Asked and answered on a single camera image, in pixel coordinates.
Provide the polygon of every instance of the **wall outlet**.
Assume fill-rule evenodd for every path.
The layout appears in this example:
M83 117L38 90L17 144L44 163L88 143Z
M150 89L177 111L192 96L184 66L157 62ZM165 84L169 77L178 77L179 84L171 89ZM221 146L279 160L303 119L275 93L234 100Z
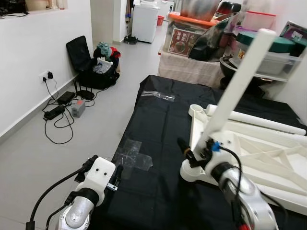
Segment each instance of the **wall outlet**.
M44 71L44 72L42 72L42 73L40 73L40 74L38 75L39 80L40 80L41 82L44 82L44 81L43 81L43 77L45 77L47 80L49 79L49 78L48 78L48 71L49 71L49 70Z

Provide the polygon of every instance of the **white refrigerator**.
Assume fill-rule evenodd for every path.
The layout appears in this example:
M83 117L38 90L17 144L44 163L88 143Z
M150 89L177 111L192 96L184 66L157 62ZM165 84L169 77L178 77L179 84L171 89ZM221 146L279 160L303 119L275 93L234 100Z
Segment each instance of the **white refrigerator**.
M159 7L139 4L134 6L132 36L139 41L151 43L157 28Z

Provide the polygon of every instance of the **tiled floor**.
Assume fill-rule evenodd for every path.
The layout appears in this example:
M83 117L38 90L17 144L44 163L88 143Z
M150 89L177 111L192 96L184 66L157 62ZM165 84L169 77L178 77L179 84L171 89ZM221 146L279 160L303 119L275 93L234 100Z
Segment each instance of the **tiled floor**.
M0 146L0 230L24 230L39 196L78 169L87 157L97 154L112 159L132 114L139 83L158 72L157 53L164 42L166 27L166 22L157 27L152 44L117 46L122 54L121 76L115 86L99 93L93 107L86 108L82 117L75 119L69 143L55 145L45 137L45 122L39 112ZM59 142L71 135L69 128L55 129L53 122L48 124L47 132ZM76 185L69 180L47 195L35 216L37 229L45 229L48 215L61 206Z

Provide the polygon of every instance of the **white pipe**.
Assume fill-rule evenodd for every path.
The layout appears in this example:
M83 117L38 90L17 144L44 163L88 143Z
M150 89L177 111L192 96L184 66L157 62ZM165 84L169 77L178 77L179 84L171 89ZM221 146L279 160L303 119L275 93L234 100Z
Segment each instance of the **white pipe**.
M216 108L217 108L216 105L213 105L213 104L208 105L206 109L207 116L212 116ZM238 113L234 111L231 112L228 119L234 120L234 121L240 121L240 122L244 122L248 124L253 124L256 126L260 126L260 127L270 128L270 129L274 129L274 130L278 130L282 132L292 133L292 134L299 134L299 135L306 134L306 130L302 128L288 126L288 125L278 123L275 121L270 121L270 120L266 120L260 117L242 114L242 113Z
M262 59L271 47L275 37L275 31L267 29L258 30L256 38L251 43L240 67L231 79L218 103L217 109L197 142L194 149L195 153L199 154L202 152L206 147L205 141L211 133L222 130L230 113L235 109L253 75L260 66Z

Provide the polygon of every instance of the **clear tape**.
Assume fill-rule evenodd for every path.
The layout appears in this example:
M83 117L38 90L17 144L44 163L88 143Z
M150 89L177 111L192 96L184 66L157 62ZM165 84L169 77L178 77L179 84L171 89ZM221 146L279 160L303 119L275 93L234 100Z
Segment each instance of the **clear tape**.
M175 95L172 94L165 94L162 92L158 92L158 91L143 91L141 96L154 96L157 98L161 98L170 102L175 101Z
M123 148L118 148L114 155L114 163L122 165L123 179L129 179L133 168L148 171L153 166L152 158L148 155L139 153L142 143L127 139Z

